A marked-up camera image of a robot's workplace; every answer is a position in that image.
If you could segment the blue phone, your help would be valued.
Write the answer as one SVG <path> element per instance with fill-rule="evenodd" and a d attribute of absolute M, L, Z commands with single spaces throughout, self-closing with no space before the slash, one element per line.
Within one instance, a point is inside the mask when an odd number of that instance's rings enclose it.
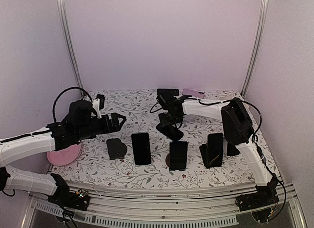
<path fill-rule="evenodd" d="M 184 136 L 182 131 L 172 125 L 162 126 L 160 123 L 156 126 L 156 129 L 172 141 L 179 141 Z"/>

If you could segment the black stand wooden base front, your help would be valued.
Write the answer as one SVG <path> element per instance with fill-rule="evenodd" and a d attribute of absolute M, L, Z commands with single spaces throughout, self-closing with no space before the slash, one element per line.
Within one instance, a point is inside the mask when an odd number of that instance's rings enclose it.
<path fill-rule="evenodd" d="M 170 171 L 184 171 L 187 168 L 187 158 L 171 158 L 170 154 L 166 156 L 166 165 Z"/>

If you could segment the black folding phone stand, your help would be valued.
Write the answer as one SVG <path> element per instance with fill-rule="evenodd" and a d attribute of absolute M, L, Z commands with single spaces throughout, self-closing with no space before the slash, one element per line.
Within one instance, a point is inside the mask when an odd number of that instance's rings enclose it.
<path fill-rule="evenodd" d="M 209 169 L 220 167 L 223 163 L 223 148 L 215 144 L 203 144 L 199 147 L 203 165 Z"/>

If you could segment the black phone front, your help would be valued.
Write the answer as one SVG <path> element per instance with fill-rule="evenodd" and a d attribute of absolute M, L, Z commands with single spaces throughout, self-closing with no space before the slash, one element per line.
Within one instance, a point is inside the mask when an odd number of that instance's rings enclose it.
<path fill-rule="evenodd" d="M 206 167 L 220 167 L 223 162 L 223 144 L 224 138 L 222 133 L 208 134 L 207 136 L 207 152 Z"/>

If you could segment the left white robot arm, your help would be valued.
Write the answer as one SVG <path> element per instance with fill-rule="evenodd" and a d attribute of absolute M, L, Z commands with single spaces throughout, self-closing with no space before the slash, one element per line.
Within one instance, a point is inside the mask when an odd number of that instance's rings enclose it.
<path fill-rule="evenodd" d="M 62 205 L 69 205 L 73 195 L 61 176 L 19 170 L 10 163 L 39 153 L 61 151 L 80 144 L 82 140 L 120 131 L 126 117 L 118 113 L 101 115 L 101 109 L 98 100 L 78 100 L 70 104 L 69 112 L 61 122 L 1 140 L 0 189 L 42 193 L 54 196 Z"/>

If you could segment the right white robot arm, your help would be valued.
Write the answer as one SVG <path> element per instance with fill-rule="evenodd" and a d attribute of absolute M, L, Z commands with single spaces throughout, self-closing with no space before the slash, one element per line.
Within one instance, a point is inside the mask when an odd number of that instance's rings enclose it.
<path fill-rule="evenodd" d="M 272 200 L 270 189 L 276 188 L 278 179 L 267 166 L 263 151 L 257 144 L 257 130 L 244 106 L 245 101 L 239 98 L 229 100 L 199 99 L 190 95 L 179 98 L 167 93 L 156 97 L 165 113 L 159 114 L 162 126 L 181 123 L 184 116 L 196 115 L 213 118 L 222 122 L 224 139 L 242 154 L 248 164 L 257 189 L 254 202 L 257 206 L 265 206 Z"/>

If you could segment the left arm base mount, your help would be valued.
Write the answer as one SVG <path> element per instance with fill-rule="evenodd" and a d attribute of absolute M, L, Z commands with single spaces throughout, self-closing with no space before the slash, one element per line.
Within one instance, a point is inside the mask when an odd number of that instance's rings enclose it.
<path fill-rule="evenodd" d="M 61 208 L 87 211 L 90 203 L 88 190 L 78 189 L 75 192 L 71 192 L 68 184 L 60 175 L 52 173 L 51 176 L 55 180 L 57 189 L 52 195 L 48 195 L 48 202 L 56 204 Z"/>

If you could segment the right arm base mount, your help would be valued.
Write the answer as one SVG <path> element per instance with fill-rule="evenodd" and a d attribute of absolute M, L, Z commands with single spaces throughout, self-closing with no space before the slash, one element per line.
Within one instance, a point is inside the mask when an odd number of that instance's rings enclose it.
<path fill-rule="evenodd" d="M 256 191 L 254 193 L 237 196 L 235 204 L 239 207 L 240 211 L 247 211 L 276 204 L 279 202 L 279 197 L 276 191 L 277 185 L 285 188 L 281 181 L 272 178 L 266 186 L 255 186 Z"/>

